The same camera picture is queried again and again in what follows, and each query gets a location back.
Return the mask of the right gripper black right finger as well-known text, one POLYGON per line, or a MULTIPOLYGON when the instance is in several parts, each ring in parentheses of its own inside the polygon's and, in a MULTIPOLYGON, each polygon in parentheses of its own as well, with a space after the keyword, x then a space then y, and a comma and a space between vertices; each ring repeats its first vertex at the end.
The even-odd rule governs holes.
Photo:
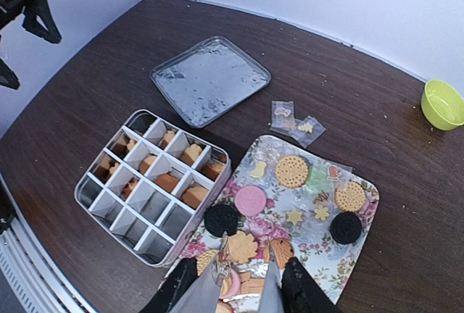
POLYGON ((281 290, 285 312, 341 312, 296 257, 290 258, 286 263, 281 290))

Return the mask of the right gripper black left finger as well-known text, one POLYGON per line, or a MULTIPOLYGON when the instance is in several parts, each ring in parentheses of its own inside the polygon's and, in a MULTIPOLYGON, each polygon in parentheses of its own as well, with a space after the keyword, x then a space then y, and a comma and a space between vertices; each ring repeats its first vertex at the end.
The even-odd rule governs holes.
POLYGON ((196 258, 183 258, 140 313, 169 312, 198 278, 196 258))

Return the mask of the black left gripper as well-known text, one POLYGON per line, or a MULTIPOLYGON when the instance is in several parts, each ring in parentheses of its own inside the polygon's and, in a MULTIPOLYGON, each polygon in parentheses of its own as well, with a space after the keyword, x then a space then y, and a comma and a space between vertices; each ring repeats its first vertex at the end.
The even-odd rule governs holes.
MULTIPOLYGON (((51 15, 48 0, 1 0, 1 26, 8 25, 22 11, 25 16, 22 26, 26 31, 52 44, 61 42, 62 36, 51 15)), ((18 77, 2 59, 0 84, 14 90, 20 87, 18 77)))

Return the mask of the silver serving tongs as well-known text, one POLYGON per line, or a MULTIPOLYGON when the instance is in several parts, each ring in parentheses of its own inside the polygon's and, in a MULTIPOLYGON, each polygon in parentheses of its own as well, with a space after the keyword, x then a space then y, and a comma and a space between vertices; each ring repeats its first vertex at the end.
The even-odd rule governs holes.
POLYGON ((258 301, 256 312, 283 312, 281 270, 270 249, 270 261, 265 263, 265 277, 250 271, 239 272, 229 256, 228 238, 223 234, 218 253, 206 270, 181 296, 172 312, 235 312, 236 302, 258 301))

